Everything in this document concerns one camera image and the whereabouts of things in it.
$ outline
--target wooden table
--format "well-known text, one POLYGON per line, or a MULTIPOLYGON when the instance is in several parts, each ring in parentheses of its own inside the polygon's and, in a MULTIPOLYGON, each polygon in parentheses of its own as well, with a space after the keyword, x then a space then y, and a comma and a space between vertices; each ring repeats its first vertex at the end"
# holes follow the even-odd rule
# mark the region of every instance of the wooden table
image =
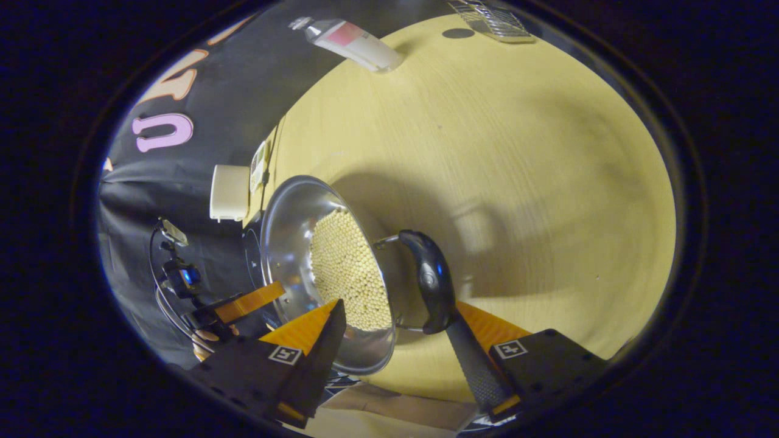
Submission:
MULTIPOLYGON (((280 123, 266 202, 291 176, 320 178, 388 231, 432 236, 458 299, 609 358, 647 322, 671 266, 675 210, 657 147, 563 51, 441 35, 455 27, 451 15, 399 30, 383 39, 407 56, 397 70, 345 61, 301 97, 280 123)), ((248 217, 259 208, 258 191, 248 217)), ((444 333, 400 334, 365 380, 473 400, 444 333)))

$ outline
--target metal bowl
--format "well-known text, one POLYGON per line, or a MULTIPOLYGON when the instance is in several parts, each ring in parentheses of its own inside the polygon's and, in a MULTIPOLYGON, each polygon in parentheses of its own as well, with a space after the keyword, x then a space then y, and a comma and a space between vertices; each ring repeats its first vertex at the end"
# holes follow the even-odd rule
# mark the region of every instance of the metal bowl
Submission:
MULTIPOLYGON (((397 255, 377 251, 372 245, 385 236, 374 218, 358 207, 350 208, 335 190, 317 178, 295 176, 279 185, 270 198, 259 239, 265 282, 280 281, 286 291, 274 302, 284 323, 325 304, 314 285, 309 246, 316 222, 333 210, 346 210, 356 220, 390 297, 397 287, 397 255)), ((394 326, 374 331, 347 326, 333 368, 353 376, 377 373, 390 360, 394 347, 394 326)))

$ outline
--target white container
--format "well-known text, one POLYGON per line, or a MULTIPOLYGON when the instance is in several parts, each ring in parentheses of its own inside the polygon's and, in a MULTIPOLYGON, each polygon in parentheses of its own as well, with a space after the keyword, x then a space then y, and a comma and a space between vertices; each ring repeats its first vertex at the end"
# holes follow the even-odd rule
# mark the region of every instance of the white container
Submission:
POLYGON ((390 46, 363 29, 342 19, 314 21, 310 16, 296 19, 293 30, 305 29, 306 39, 321 48, 334 51, 372 72, 389 72, 403 62, 390 46))
POLYGON ((211 180, 211 219, 242 221, 249 212, 249 167, 213 167, 211 180))

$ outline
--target label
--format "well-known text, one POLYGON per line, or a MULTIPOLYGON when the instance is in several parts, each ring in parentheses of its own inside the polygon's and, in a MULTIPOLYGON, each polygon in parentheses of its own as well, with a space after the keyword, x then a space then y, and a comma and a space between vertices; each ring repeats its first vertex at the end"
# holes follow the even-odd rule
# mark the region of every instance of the label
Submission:
POLYGON ((520 344, 519 341, 516 340, 497 344, 494 346, 494 348, 498 351, 498 354, 503 360, 511 359, 513 357, 527 353, 527 348, 525 348, 522 344, 520 344))
POLYGON ((355 26, 352 23, 346 22, 341 27, 331 33, 327 39, 340 46, 347 46, 352 41, 363 37, 363 34, 367 34, 363 29, 355 26))
POLYGON ((270 353, 268 359, 287 365, 294 365, 302 355, 303 350, 300 348, 282 347, 279 345, 273 350, 273 353, 270 353))

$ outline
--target beads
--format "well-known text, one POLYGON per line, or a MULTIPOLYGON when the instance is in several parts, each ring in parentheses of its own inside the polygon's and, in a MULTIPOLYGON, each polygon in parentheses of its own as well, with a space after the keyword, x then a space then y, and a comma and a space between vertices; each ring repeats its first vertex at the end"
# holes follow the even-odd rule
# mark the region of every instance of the beads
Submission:
POLYGON ((319 295, 324 302, 344 299, 347 324, 367 331, 392 325, 379 267, 348 211, 334 210, 317 222, 310 249, 319 295))

